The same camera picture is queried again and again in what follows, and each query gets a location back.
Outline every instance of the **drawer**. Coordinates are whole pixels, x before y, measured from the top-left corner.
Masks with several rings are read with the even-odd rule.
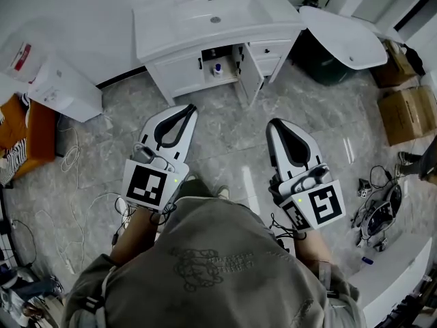
[[[250,42],[251,52],[255,59],[278,58],[288,51],[292,41],[285,40],[265,40]]]
[[[279,63],[280,58],[269,58],[269,59],[259,59],[257,60],[257,65],[261,70],[261,73],[267,77],[268,75],[272,75],[274,69]]]

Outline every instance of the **marble tile floor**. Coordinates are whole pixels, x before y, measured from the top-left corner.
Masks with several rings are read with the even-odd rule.
[[[211,190],[229,185],[232,200],[250,206],[267,224],[274,213],[286,225],[288,220],[273,204],[267,190],[274,169],[268,156],[266,125],[278,117],[310,132],[334,178],[340,179],[348,212],[347,217],[322,228],[322,234],[341,269],[351,275],[364,266],[362,256],[373,256],[371,247],[356,248],[357,233],[350,229],[350,220],[363,203],[356,196],[358,178],[368,178],[374,165],[383,165],[393,172],[398,150],[423,153],[433,138],[431,135],[389,147],[376,104],[381,94],[367,71],[340,85],[324,87],[286,62],[277,80],[263,88],[250,108],[242,108],[232,85],[181,96],[176,100],[178,105],[193,103],[199,109],[186,161]],[[79,168],[75,165],[63,173],[61,159],[57,159],[17,180],[14,189],[3,190],[10,218],[25,222],[35,235],[35,271],[39,275],[56,275],[66,290],[77,274],[67,270],[59,252],[69,259],[76,273],[82,262],[81,244],[71,243],[80,242],[82,236],[70,203],[83,225],[89,205],[97,196],[120,192],[124,162],[132,143],[147,118],[167,108],[167,104],[150,76],[143,73],[104,89],[103,107],[103,115],[84,124],[68,118],[59,123],[60,130],[72,126],[77,131],[81,147]],[[67,152],[75,143],[74,131],[61,132],[58,151]],[[373,178],[375,183],[385,183],[379,169]],[[437,187],[415,177],[404,180],[408,195],[397,221],[386,232],[389,242],[402,232],[433,236],[437,226]],[[115,198],[100,198],[88,211],[83,229],[84,268],[98,254],[111,250],[112,235],[121,224],[113,207]],[[49,216],[39,210],[53,218],[54,227]],[[14,238],[23,262],[30,261],[33,245],[27,230],[18,226]]]

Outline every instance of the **cabinet door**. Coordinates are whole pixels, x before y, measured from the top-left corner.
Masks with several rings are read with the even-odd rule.
[[[232,56],[240,79],[239,88],[243,93],[240,97],[246,98],[248,104],[251,105],[262,88],[264,76],[248,44],[234,45]]]
[[[156,70],[172,97],[200,90],[204,85],[201,52],[156,63]]]

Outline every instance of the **white cable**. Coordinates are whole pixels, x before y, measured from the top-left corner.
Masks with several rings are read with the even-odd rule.
[[[56,124],[56,127],[58,127],[59,122],[61,121],[61,118],[62,118],[62,115],[59,117],[59,120],[58,120],[58,122],[57,122],[57,124]],[[99,200],[100,198],[105,197],[105,196],[107,196],[107,195],[116,195],[116,196],[119,197],[120,194],[118,194],[118,193],[113,193],[113,192],[109,192],[109,193],[105,193],[105,194],[99,195],[98,197],[94,198],[93,202],[92,202],[91,205],[88,207],[88,209],[87,209],[87,211],[86,211],[86,213],[85,213],[85,220],[84,220],[83,226],[80,225],[80,223],[77,221],[76,215],[74,214],[74,211],[73,211],[73,205],[72,205],[73,198],[74,198],[74,196],[76,195],[77,190],[79,189],[79,165],[80,165],[80,163],[81,163],[81,147],[79,146],[79,136],[77,135],[77,131],[76,131],[76,129],[73,128],[73,127],[71,127],[71,128],[67,128],[67,129],[64,129],[64,130],[59,130],[59,129],[58,129],[58,131],[61,132],[61,133],[66,132],[66,131],[69,131],[69,130],[73,130],[73,131],[74,131],[74,134],[76,135],[76,144],[73,145],[73,146],[72,146],[72,147],[67,151],[67,153],[66,153],[64,159],[62,159],[62,162],[61,162],[61,171],[62,171],[62,172],[68,172],[68,171],[70,171],[70,169],[72,168],[72,166],[77,162],[77,164],[76,164],[76,189],[74,190],[74,193],[72,194],[72,196],[71,196],[71,198],[70,198],[70,212],[71,212],[71,215],[73,216],[74,221],[76,222],[77,226],[79,227],[79,230],[81,231],[81,234],[82,234],[82,240],[81,240],[80,242],[77,242],[77,241],[69,242],[69,243],[67,244],[66,248],[65,248],[64,250],[61,250],[61,247],[59,246],[59,243],[58,243],[58,241],[57,241],[57,237],[56,237],[56,227],[55,227],[55,222],[53,221],[53,218],[51,217],[51,215],[50,215],[48,212],[46,212],[45,210],[39,210],[39,211],[35,214],[35,217],[36,217],[36,215],[38,215],[39,213],[45,213],[48,217],[50,217],[50,220],[52,221],[52,226],[53,226],[53,234],[55,235],[55,245],[56,245],[57,253],[58,253],[59,257],[61,258],[61,260],[64,262],[64,265],[65,265],[67,268],[70,268],[70,269],[72,270],[72,272],[74,272],[74,270],[73,270],[72,267],[71,267],[71,264],[70,264],[69,259],[68,259],[68,258],[64,259],[64,257],[62,256],[62,254],[65,254],[65,253],[67,252],[67,249],[69,248],[69,246],[71,246],[71,244],[80,244],[80,245],[81,245],[82,257],[81,257],[81,270],[80,270],[80,271],[82,272],[82,270],[83,270],[83,261],[84,261],[84,258],[85,258],[85,250],[84,250],[84,246],[85,246],[85,229],[86,229],[86,226],[87,226],[88,212],[89,212],[89,210],[92,208],[92,206],[94,205],[94,203],[95,203],[97,200]],[[68,160],[69,160],[70,156],[72,156],[72,155],[74,155],[74,156],[73,156],[73,160],[69,162]]]

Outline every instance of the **sink basin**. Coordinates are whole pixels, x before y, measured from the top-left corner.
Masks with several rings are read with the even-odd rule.
[[[154,0],[134,8],[134,18],[143,62],[220,38],[305,28],[288,0]]]
[[[272,21],[259,0],[190,0],[180,3],[173,17],[183,37]]]

